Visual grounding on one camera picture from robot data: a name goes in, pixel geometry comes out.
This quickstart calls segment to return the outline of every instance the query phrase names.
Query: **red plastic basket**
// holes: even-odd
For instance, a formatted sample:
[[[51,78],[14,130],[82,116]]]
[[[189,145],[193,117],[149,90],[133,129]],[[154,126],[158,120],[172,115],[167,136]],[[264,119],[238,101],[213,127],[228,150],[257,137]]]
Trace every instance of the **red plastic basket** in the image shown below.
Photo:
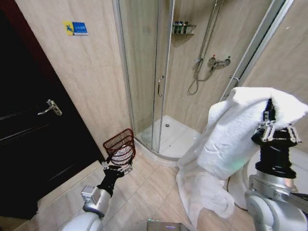
[[[116,136],[103,143],[108,153],[107,163],[115,165],[131,164],[136,154],[134,133],[131,129],[125,129]]]

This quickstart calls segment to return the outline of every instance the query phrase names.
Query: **shower mixer valve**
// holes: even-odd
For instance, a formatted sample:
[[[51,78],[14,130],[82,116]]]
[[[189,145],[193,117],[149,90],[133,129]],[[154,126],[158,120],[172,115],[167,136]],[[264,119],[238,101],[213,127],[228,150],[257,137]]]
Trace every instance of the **shower mixer valve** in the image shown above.
[[[225,60],[217,60],[215,58],[215,55],[213,55],[213,57],[211,57],[208,60],[208,65],[211,67],[209,72],[212,73],[213,71],[215,71],[217,66],[229,66],[230,63],[231,63],[230,58],[231,58],[231,56],[228,56],[228,58],[225,59]]]

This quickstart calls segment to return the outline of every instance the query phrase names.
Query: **toilet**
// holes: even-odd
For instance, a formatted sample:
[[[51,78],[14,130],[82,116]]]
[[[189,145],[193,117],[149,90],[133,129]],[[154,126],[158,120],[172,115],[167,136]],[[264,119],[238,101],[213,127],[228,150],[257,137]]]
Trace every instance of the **toilet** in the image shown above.
[[[234,173],[227,184],[227,191],[234,197],[236,205],[242,209],[247,209],[245,192],[249,186],[249,176],[257,173],[255,164],[260,160],[259,151],[253,155],[240,170]],[[296,172],[294,180],[299,193],[308,194],[308,153],[296,148],[290,148],[291,168]]]

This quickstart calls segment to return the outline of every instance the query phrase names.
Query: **metal frame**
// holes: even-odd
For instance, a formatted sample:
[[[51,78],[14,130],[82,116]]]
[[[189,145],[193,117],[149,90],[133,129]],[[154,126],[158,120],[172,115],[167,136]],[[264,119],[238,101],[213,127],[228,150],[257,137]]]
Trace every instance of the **metal frame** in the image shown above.
[[[269,40],[275,33],[277,27],[279,26],[284,16],[288,12],[293,1],[294,0],[273,0],[273,2],[271,3],[268,11],[266,12],[264,18],[262,19],[260,26],[258,27],[252,41],[250,42],[246,52],[244,53],[239,65],[237,66],[235,70],[235,73],[233,74],[228,86],[226,87],[219,101],[226,99],[230,91],[236,85],[241,86],[243,84],[243,82],[245,81],[249,73],[251,72],[253,66],[256,64],[257,60],[259,59],[261,53],[263,52],[266,45],[268,44]],[[130,125],[135,131],[134,123],[133,123],[134,118],[133,118],[133,112],[132,112],[131,94],[130,94],[130,89],[129,89],[128,69],[127,69],[127,63],[126,63],[125,44],[124,44],[124,37],[123,37],[123,31],[122,31],[122,23],[120,20],[121,12],[120,12],[120,7],[119,7],[119,0],[112,0],[112,3],[113,3],[114,14],[115,14],[115,24],[116,24],[116,30],[117,30],[117,35],[118,35],[118,41],[119,41],[119,46],[120,46],[120,55],[121,55],[121,61],[122,61],[126,96],[127,96],[127,101],[128,101]],[[172,13],[170,14],[169,19],[172,21],[173,12],[174,12],[174,0],[170,0],[170,4],[172,4]],[[171,32],[172,32],[172,27],[170,28],[169,42],[171,41]],[[166,82],[168,79],[168,76],[167,76],[168,64],[169,63],[167,63],[167,67],[165,71],[166,77],[165,77],[165,84],[164,84],[164,95],[163,95],[164,98],[163,98],[163,103],[162,103],[163,108],[161,112],[161,126],[160,126],[159,138],[161,137],[162,117],[163,117],[163,110],[165,106]],[[140,144],[143,145],[142,141],[138,139],[136,140]],[[170,160],[170,161],[177,161],[179,159],[179,158],[163,156],[153,151],[152,149],[148,148],[146,145],[143,145],[143,147],[146,148],[149,152],[153,153],[154,155],[162,159]]]
[[[170,33],[168,36],[168,51],[167,51],[167,65],[166,68],[164,70],[164,74],[165,74],[165,82],[164,82],[164,94],[163,94],[163,103],[162,103],[162,108],[161,108],[161,114],[160,114],[160,127],[159,127],[159,140],[158,140],[158,151],[160,149],[160,138],[162,135],[162,126],[163,126],[163,114],[164,114],[164,108],[165,108],[165,95],[166,95],[166,84],[167,84],[167,80],[168,80],[168,67],[169,67],[169,55],[170,55],[170,44],[171,44],[171,34],[172,34],[172,19],[173,19],[173,13],[174,13],[174,1],[175,0],[170,0],[170,9],[172,9],[172,11],[169,14],[169,24],[171,25],[170,27]]]
[[[120,19],[121,11],[120,11],[119,0],[112,0],[112,6],[114,10],[114,15],[115,15],[115,25],[116,25],[115,27],[116,27],[117,38],[118,38],[119,48],[120,48],[120,57],[121,57],[121,63],[122,63],[122,69],[123,69],[126,99],[127,99],[128,112],[129,112],[129,117],[130,117],[130,126],[132,130],[135,132],[135,126],[133,123],[134,114],[132,110],[131,94],[130,94],[130,89],[129,89],[129,78],[128,78],[128,69],[127,69],[127,62],[126,62],[125,44],[124,44],[124,37],[123,37],[123,30],[122,30],[122,22]]]
[[[172,12],[170,13],[169,20],[171,20],[171,22],[172,22],[173,12],[174,12],[174,0],[170,0],[170,4],[172,4]],[[126,90],[126,98],[127,98],[128,111],[129,111],[129,117],[130,117],[130,126],[132,127],[133,131],[135,132],[135,127],[134,127],[134,123],[133,123],[134,116],[133,116],[133,111],[132,111],[131,94],[130,94],[130,89],[129,89],[129,78],[128,78],[126,53],[125,53],[124,36],[123,36],[123,30],[122,30],[122,23],[121,23],[121,20],[120,20],[121,11],[120,11],[119,0],[112,0],[112,5],[113,5],[113,11],[114,11],[114,15],[115,15],[116,32],[117,32],[119,48],[120,48],[120,57],[121,57],[123,77],[124,77],[125,90]],[[170,28],[169,43],[171,42],[171,31],[172,31],[172,27]],[[168,49],[167,60],[169,59],[169,53],[170,53],[170,46],[169,46],[169,49]],[[164,109],[164,105],[165,105],[168,63],[167,63],[166,70],[165,70],[165,83],[164,83],[164,93],[163,93],[164,98],[163,98],[163,103],[162,103],[161,118],[162,118],[162,115],[163,115],[163,109]],[[178,158],[163,156],[163,155],[155,152],[154,150],[148,148],[138,138],[135,137],[135,139],[139,143],[141,143],[149,152],[151,152],[152,154],[154,154],[154,155],[156,155],[156,156],[158,156],[162,159],[170,160],[170,161],[177,161],[178,160]]]
[[[243,85],[293,1],[272,1],[219,101],[225,100],[234,87]]]

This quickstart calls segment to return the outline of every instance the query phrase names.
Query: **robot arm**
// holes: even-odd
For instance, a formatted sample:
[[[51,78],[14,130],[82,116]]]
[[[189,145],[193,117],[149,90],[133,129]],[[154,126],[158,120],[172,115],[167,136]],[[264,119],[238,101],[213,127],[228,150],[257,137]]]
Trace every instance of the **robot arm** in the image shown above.
[[[102,218],[105,216],[109,200],[113,195],[116,180],[125,176],[132,170],[131,165],[105,166],[105,177],[100,185],[86,185],[81,195],[85,201],[83,210],[85,213],[73,218],[62,229],[63,231],[102,231]]]
[[[303,213],[308,212],[307,195],[297,193],[293,183],[296,173],[289,161],[289,147],[301,140],[292,125],[275,130],[274,124],[275,109],[270,99],[263,121],[251,138],[261,146],[261,158],[245,193],[248,212],[257,231],[307,231]]]

